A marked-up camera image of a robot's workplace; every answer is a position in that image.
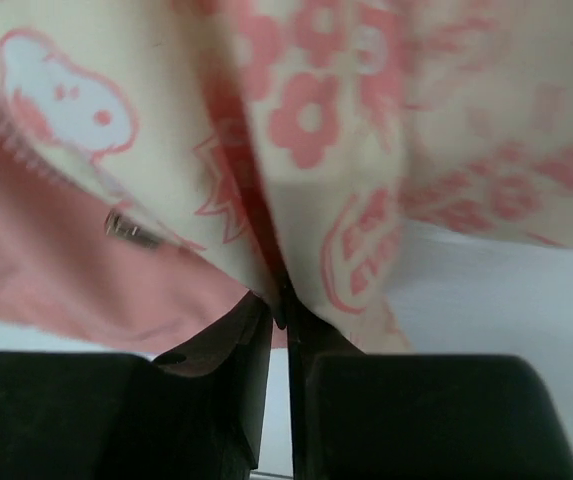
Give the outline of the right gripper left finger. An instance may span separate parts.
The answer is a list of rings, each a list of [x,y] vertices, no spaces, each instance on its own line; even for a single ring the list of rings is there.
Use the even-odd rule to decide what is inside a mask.
[[[272,317],[246,295],[155,359],[0,351],[0,479],[246,479]]]

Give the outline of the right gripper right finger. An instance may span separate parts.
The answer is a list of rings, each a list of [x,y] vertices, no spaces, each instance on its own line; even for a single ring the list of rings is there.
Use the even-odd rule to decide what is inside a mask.
[[[536,370],[510,355],[367,354],[283,287],[298,479],[573,479]]]

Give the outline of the pink and cream jacket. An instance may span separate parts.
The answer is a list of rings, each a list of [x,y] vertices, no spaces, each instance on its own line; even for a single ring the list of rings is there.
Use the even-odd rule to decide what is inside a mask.
[[[0,1],[0,320],[404,352],[406,220],[573,248],[573,1]]]

